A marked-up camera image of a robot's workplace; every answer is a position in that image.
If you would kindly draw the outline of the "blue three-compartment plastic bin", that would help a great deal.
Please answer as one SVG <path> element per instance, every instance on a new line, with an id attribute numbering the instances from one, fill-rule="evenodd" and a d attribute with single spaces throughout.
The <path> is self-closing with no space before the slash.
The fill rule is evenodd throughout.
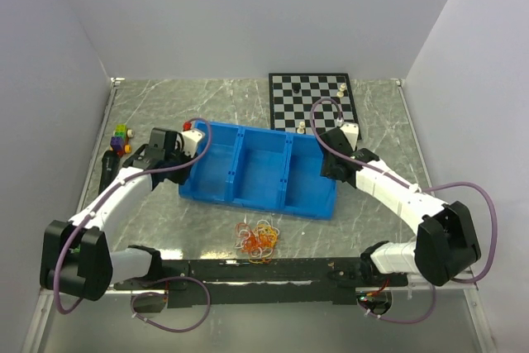
<path id="1" fill-rule="evenodd" d="M 196 122 L 212 140 L 202 141 L 203 158 L 191 170 L 179 195 L 205 203 L 330 219 L 336 181 L 321 176 L 323 155 L 311 135 Z"/>

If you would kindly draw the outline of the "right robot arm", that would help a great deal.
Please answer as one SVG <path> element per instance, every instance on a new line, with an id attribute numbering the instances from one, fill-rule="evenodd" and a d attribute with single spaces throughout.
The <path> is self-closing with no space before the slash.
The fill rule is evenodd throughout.
<path id="1" fill-rule="evenodd" d="M 455 279 L 481 257 L 470 210 L 446 203 L 397 175 L 373 151 L 356 149 L 354 133 L 335 127 L 316 137 L 323 153 L 321 175 L 348 183 L 400 218 L 413 232 L 408 243 L 381 241 L 360 256 L 360 274 L 379 285 L 390 274 L 418 274 L 435 286 Z"/>

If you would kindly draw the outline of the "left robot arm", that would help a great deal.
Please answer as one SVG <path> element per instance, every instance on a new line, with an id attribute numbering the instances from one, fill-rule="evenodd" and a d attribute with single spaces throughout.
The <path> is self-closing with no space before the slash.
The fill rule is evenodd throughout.
<path id="1" fill-rule="evenodd" d="M 44 289 L 91 301 L 107 288 L 128 279 L 152 289 L 163 278 L 161 254 L 145 246 L 112 251 L 108 240 L 132 207 L 160 183 L 184 184 L 205 134 L 155 128 L 148 143 L 122 165 L 116 178 L 67 222 L 45 229 L 40 284 Z"/>

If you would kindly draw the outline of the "colourful toy block car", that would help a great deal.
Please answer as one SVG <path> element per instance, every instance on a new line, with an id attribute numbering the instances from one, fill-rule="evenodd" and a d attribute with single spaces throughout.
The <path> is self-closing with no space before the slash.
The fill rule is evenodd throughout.
<path id="1" fill-rule="evenodd" d="M 117 124 L 111 137 L 110 147 L 121 158 L 132 152 L 130 140 L 135 132 L 126 124 Z"/>

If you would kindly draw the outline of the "white chess piece near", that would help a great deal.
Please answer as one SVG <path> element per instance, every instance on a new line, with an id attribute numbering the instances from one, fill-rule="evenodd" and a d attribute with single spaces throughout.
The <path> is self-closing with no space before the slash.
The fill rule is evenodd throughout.
<path id="1" fill-rule="evenodd" d="M 297 127 L 297 133 L 301 135 L 305 135 L 307 132 L 306 123 L 305 122 L 299 122 Z"/>

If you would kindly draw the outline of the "white chess piece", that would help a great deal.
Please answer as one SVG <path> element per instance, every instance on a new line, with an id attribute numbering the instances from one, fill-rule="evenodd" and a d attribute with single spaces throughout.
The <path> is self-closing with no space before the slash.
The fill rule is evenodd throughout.
<path id="1" fill-rule="evenodd" d="M 340 85 L 340 87 L 338 88 L 338 92 L 337 92 L 336 96 L 338 98 L 343 98 L 345 96 L 345 94 L 346 94 L 346 90 L 347 90 L 347 85 L 345 83 L 342 83 Z"/>
<path id="2" fill-rule="evenodd" d="M 301 135 L 305 135 L 307 132 L 306 123 L 305 122 L 299 122 L 297 127 L 297 133 Z"/>

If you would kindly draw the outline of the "white chess piece far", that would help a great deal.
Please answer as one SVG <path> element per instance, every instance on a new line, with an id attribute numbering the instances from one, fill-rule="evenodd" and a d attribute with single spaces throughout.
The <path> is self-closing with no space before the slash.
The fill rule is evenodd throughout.
<path id="1" fill-rule="evenodd" d="M 342 83 L 340 85 L 340 87 L 338 88 L 338 92 L 337 92 L 336 96 L 338 98 L 343 98 L 345 96 L 345 94 L 346 94 L 346 90 L 347 90 L 347 85 L 345 83 Z"/>

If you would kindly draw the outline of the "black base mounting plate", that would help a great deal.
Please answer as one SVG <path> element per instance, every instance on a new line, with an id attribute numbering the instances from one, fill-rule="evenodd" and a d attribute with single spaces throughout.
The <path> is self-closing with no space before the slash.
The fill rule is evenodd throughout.
<path id="1" fill-rule="evenodd" d="M 207 287 L 211 303 L 320 303 L 351 305 L 366 289 L 406 287 L 404 274 L 365 273 L 358 257 L 273 259 L 267 264 L 249 260 L 164 260 L 152 281 L 130 279 L 114 285 L 118 291 L 154 291 L 167 294 L 169 308 L 204 304 Z"/>

